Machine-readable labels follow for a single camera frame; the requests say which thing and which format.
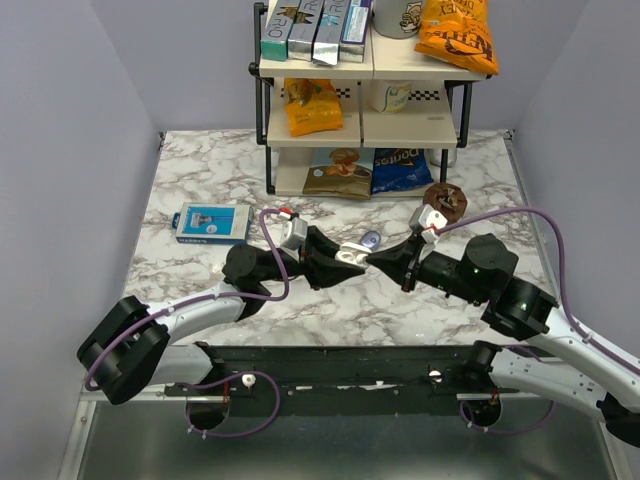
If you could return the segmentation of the purple earbud charging case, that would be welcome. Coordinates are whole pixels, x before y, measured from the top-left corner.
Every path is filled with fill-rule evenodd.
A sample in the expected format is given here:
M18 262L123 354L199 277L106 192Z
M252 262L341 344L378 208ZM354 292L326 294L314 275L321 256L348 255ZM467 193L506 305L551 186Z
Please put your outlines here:
M380 243L381 243L380 233L373 230L363 234L359 240L359 244L362 247L365 247L371 251L375 251L376 249L378 249L380 246Z

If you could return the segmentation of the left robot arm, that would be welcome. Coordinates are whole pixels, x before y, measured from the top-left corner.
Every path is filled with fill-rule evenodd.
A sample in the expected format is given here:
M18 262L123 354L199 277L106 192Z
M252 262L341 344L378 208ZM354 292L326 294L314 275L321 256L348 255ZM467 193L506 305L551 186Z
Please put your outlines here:
M362 275L371 253L352 242L338 245L313 226L265 249L236 244L214 287L157 305L134 295L120 299L77 350L86 370L85 387L102 392L114 405L149 385L175 381L188 383L201 395L212 394L221 385L220 368L206 360L201 347L180 347L178 341L285 300L296 277L318 290Z

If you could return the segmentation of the white earbud charging case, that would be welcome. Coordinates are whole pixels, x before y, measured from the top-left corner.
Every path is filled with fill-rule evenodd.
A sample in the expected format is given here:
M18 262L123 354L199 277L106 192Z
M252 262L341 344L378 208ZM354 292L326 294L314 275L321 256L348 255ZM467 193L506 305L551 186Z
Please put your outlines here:
M334 259L366 269L366 259L371 253L372 250L368 247L353 242L345 242L339 246Z

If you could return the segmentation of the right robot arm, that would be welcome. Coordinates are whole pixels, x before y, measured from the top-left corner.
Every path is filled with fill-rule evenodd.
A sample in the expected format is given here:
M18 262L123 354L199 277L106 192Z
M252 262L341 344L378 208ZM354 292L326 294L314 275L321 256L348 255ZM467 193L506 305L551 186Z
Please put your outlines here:
M485 308L481 319L500 334L562 360L526 360L485 342L460 367L460 379L480 392L494 384L571 406L605 424L619 440L639 444L639 360L583 323L571 324L556 299L515 276L516 254L492 234L472 238L461 259L411 241L373 253L368 264L409 292L422 282Z

